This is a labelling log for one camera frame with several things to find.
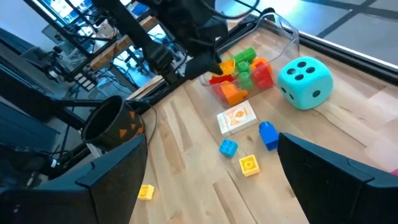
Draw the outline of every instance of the red lego brick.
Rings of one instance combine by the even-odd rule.
[[[228,82],[233,82],[234,78],[232,75],[223,75],[220,77],[212,77],[211,80],[209,80],[210,85],[216,84],[216,83],[222,83],[223,81],[228,81]]]
[[[263,65],[265,65],[263,62],[258,62],[258,63],[255,64],[254,66],[255,66],[256,68],[260,68],[260,67],[262,67]],[[268,72],[269,72],[270,74],[272,74],[272,67],[271,67],[271,65],[270,65],[270,64],[267,64],[266,67],[267,67],[267,69],[268,69]]]
[[[217,96],[219,96],[222,100],[226,99],[223,89],[221,88],[221,84],[214,84],[211,87],[213,88],[213,91],[216,93]]]
[[[252,80],[259,89],[270,88],[274,85],[268,67],[257,67],[255,71],[252,72]]]

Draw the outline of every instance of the blue lego brick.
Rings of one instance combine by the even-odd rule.
[[[228,156],[230,158],[234,157],[236,150],[238,149],[238,144],[232,140],[224,139],[224,141],[220,145],[220,153],[224,156]]]
[[[259,126],[260,136],[268,151],[278,148],[278,132],[268,121],[263,121]]]

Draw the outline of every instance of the yellow lego brick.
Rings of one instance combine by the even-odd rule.
[[[222,75],[216,76],[223,76],[223,75],[230,75],[235,71],[235,60],[228,60],[218,64],[223,71]]]
[[[152,185],[142,185],[139,189],[138,199],[139,200],[152,200],[155,187]]]
[[[250,175],[253,175],[253,174],[260,173],[260,167],[259,167],[259,164],[257,163],[256,157],[254,157],[254,155],[246,156],[246,157],[240,159],[239,163],[242,168],[242,173],[246,177],[249,177]]]

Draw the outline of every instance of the green lego brick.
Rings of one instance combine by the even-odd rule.
[[[247,80],[245,82],[241,82],[240,85],[241,85],[241,89],[243,89],[243,90],[250,90],[254,87],[253,81],[251,79]]]
[[[235,55],[234,59],[235,59],[235,63],[239,64],[241,62],[248,62],[248,63],[252,63],[252,61],[254,60],[254,58],[256,58],[256,51],[254,50],[254,48],[250,47],[244,51],[242,51],[241,53]]]
[[[241,72],[238,75],[239,81],[245,82],[246,80],[251,80],[251,74],[248,72]]]
[[[251,74],[248,72],[241,72],[239,74],[239,84],[243,90],[253,88],[253,81],[251,80]]]
[[[238,71],[239,72],[247,72],[250,73],[250,64],[249,62],[241,62],[238,64]]]

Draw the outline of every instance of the wooden tabletop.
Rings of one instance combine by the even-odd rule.
[[[248,45],[267,48],[270,35],[256,31],[230,52]],[[333,72],[332,95],[313,110],[299,111],[275,86],[249,99],[259,120],[370,166],[398,169],[398,88],[308,48],[300,52]],[[216,114],[225,109],[199,80],[185,83],[155,108],[159,120],[143,183],[155,187],[154,198],[136,202],[131,223],[308,223],[258,125],[229,137],[239,145],[232,159],[218,152],[223,137]],[[144,119],[149,135],[154,112]],[[251,154],[261,172],[245,177],[239,159]]]
[[[158,20],[155,17],[147,17],[140,22],[140,25],[146,30],[151,30],[154,26],[158,24]],[[99,45],[104,45],[103,41],[98,42]],[[106,50],[104,50],[99,56],[94,58],[90,67],[93,70],[99,70],[100,68],[107,65],[115,56],[119,55],[121,52],[125,51],[128,47],[132,45],[131,39],[124,35],[114,44],[110,45]]]

